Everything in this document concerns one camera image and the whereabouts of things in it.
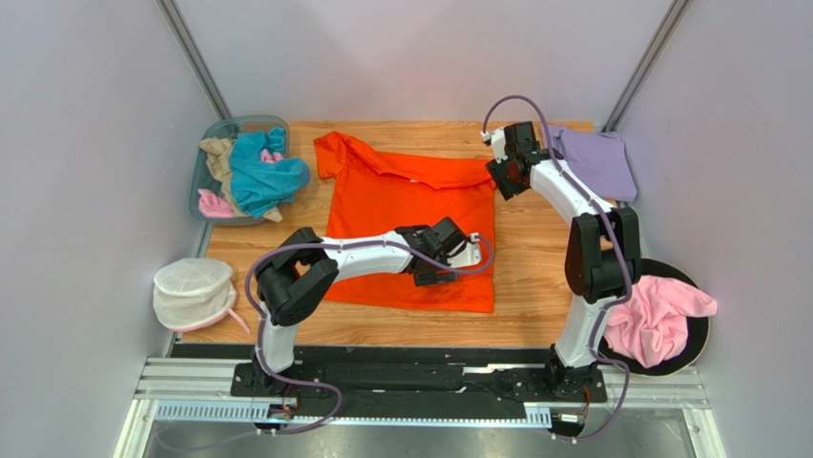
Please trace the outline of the orange t shirt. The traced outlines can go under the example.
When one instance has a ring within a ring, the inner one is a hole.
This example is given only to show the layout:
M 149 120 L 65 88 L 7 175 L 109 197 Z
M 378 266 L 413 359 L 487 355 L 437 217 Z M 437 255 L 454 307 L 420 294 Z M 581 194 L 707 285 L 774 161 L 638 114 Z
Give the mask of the orange t shirt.
M 495 240 L 495 184 L 482 158 L 386 153 L 331 132 L 314 141 L 320 178 L 335 181 L 326 234 L 380 235 L 401 226 L 451 218 L 465 234 Z M 326 299 L 410 310 L 490 313 L 493 270 L 417 287 L 407 274 L 362 276 L 333 284 Z

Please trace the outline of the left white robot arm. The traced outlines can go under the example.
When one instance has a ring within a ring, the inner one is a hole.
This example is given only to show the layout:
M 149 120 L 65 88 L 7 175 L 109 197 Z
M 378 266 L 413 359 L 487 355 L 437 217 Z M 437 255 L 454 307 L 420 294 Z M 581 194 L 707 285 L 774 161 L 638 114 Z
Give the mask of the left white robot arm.
M 251 363 L 256 386 L 271 393 L 291 384 L 283 373 L 294 363 L 299 326 L 334 284 L 379 274 L 409 275 L 417 287 L 444 284 L 486 270 L 492 258 L 488 240 L 465 234 L 450 218 L 356 239 L 297 230 L 245 276 L 244 296 L 260 317 Z

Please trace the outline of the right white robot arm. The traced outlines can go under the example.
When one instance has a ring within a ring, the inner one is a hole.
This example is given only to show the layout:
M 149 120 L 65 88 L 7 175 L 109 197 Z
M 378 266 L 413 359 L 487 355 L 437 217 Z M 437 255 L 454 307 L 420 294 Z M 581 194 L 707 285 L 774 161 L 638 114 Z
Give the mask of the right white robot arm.
M 492 150 L 487 169 L 503 198 L 532 190 L 568 224 L 564 272 L 573 297 L 542 383 L 551 397 L 571 399 L 597 382 L 599 341 L 612 309 L 629 300 L 638 279 L 637 215 L 590 190 L 551 144 L 540 144 L 532 123 L 485 131 L 481 137 Z

